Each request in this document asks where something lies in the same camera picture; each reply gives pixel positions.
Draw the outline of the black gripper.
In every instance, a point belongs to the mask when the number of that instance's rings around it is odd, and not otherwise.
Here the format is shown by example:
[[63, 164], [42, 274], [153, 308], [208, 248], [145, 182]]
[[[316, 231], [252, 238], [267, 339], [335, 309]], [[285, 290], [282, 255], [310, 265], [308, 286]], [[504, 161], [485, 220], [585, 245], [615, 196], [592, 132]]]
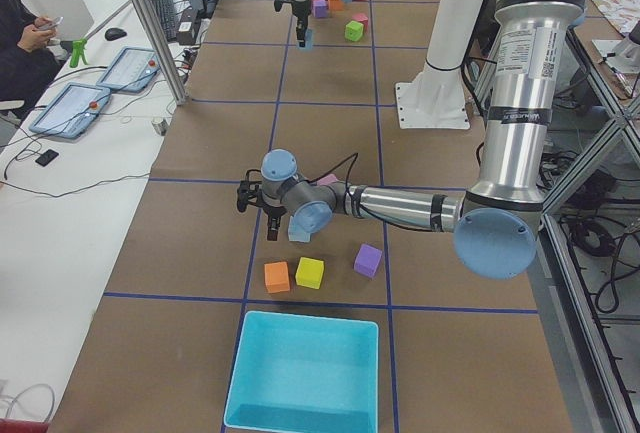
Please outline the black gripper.
[[281, 218], [287, 213], [284, 206], [276, 198], [270, 197], [265, 192], [262, 193], [263, 211], [267, 215], [267, 240], [277, 241]]
[[292, 13], [297, 19], [296, 24], [296, 40], [297, 45], [299, 41], [302, 41], [305, 37], [305, 33], [307, 31], [307, 22], [308, 22], [308, 1], [292, 1]]

